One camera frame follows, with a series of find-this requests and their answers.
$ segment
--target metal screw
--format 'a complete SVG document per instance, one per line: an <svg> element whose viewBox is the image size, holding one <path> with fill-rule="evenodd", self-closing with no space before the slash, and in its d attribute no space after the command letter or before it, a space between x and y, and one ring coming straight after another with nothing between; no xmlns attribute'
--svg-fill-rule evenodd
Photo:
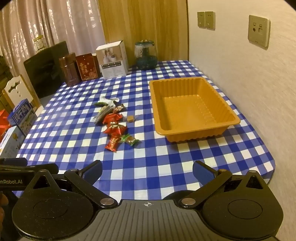
<svg viewBox="0 0 296 241"><path fill-rule="evenodd" d="M114 202L115 202L114 199L113 198L109 198L109 197L106 197L106 198L101 199L101 203L103 205L112 205Z"/></svg>
<svg viewBox="0 0 296 241"><path fill-rule="evenodd" d="M186 206L190 206L193 205L195 203L195 200L193 198L183 198L181 201L184 205Z"/></svg>

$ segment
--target green candy wrapper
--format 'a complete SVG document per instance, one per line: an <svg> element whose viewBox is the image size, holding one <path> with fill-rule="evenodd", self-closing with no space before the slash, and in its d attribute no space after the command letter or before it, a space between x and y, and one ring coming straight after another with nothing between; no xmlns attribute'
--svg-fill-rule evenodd
<svg viewBox="0 0 296 241"><path fill-rule="evenodd" d="M139 142L138 139L132 137L130 134L126 134L124 136L121 137L121 140L127 144L129 144L130 146L133 146L134 144L136 144L137 142Z"/></svg>

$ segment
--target wall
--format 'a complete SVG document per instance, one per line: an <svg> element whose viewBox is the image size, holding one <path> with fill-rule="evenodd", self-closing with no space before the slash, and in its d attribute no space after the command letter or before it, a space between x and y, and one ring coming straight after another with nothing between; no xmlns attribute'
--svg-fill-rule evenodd
<svg viewBox="0 0 296 241"><path fill-rule="evenodd" d="M124 40L129 65L134 45L154 40L159 60L188 59L187 7L184 0L99 0L106 42Z"/></svg>
<svg viewBox="0 0 296 241"><path fill-rule="evenodd" d="M216 12L216 30L197 27ZM284 211L278 237L296 237L296 11L284 0L188 0L189 60L238 106L276 161L269 184ZM249 43L248 17L271 20L267 50Z"/></svg>

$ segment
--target white wall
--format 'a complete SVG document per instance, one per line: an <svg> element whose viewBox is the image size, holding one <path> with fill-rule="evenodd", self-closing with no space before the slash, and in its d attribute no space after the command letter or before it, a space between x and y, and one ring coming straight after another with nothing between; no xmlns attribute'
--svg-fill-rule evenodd
<svg viewBox="0 0 296 241"><path fill-rule="evenodd" d="M216 12L216 30L197 26ZM237 105L276 161L270 188L284 210L278 233L296 230L296 11L284 0L188 0L189 60ZM269 48L249 43L248 17L271 20Z"/></svg>

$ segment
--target human hand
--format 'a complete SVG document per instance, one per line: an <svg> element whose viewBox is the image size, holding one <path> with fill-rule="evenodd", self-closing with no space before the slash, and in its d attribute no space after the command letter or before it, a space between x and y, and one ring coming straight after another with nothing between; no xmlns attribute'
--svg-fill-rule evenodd
<svg viewBox="0 0 296 241"><path fill-rule="evenodd" d="M8 204L8 199L4 194L0 194L0 232L2 231L2 222L4 220L4 210L2 206L6 206Z"/></svg>

